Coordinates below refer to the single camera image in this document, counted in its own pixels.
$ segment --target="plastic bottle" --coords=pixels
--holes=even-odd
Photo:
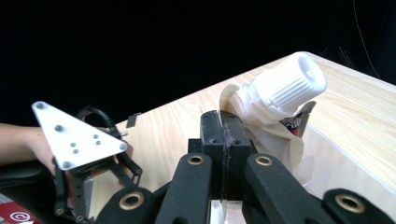
[[[293,174],[304,143],[280,121],[293,117],[301,105],[326,88],[318,65],[305,53],[295,52],[241,88],[228,85],[221,93],[219,109],[237,115],[258,151],[277,157]]]

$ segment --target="wooden table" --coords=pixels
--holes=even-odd
[[[396,220],[396,86],[306,54],[324,72],[328,88],[314,99],[298,179],[319,197],[326,189],[352,189]],[[139,115],[133,128],[126,128],[126,120],[119,123],[119,129],[129,133],[124,140],[134,146],[134,161],[143,168],[140,186],[154,191],[172,179],[189,138],[199,138],[201,115],[219,110],[227,84],[249,83],[285,58]],[[92,214],[118,189],[110,172],[97,176]]]

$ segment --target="light wood surface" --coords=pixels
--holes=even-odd
[[[359,167],[396,192],[396,87],[307,54],[328,82],[327,90],[314,99],[317,105],[308,129],[321,133],[323,141],[341,148]],[[227,84],[249,83],[254,75],[285,58],[139,115],[133,128],[125,128],[126,120],[119,123],[119,129],[129,133],[124,140],[134,146],[134,161],[143,168],[140,186],[154,191],[172,179],[179,158],[187,153],[189,138],[199,138],[201,115],[219,109],[219,96]],[[97,176],[92,214],[119,188],[111,173]]]

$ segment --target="triangle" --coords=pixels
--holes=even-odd
[[[63,171],[99,161],[127,148],[120,139],[45,102],[33,103],[32,109]]]

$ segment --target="wire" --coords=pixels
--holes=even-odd
[[[359,27],[358,16],[356,15],[355,0],[352,0],[352,2],[353,2],[353,12],[354,12],[354,14],[355,14],[356,26],[358,27],[359,35],[361,36],[361,43],[363,44],[364,51],[365,51],[365,53],[366,53],[366,55],[367,55],[367,59],[369,60],[369,64],[370,64],[370,66],[373,68],[373,71],[374,71],[375,75],[376,75],[380,80],[382,80],[382,78],[379,76],[379,74],[375,71],[375,68],[374,68],[374,66],[373,66],[373,64],[372,64],[372,62],[371,62],[369,53],[367,52],[366,45],[364,44],[363,35],[361,34],[361,28]]]

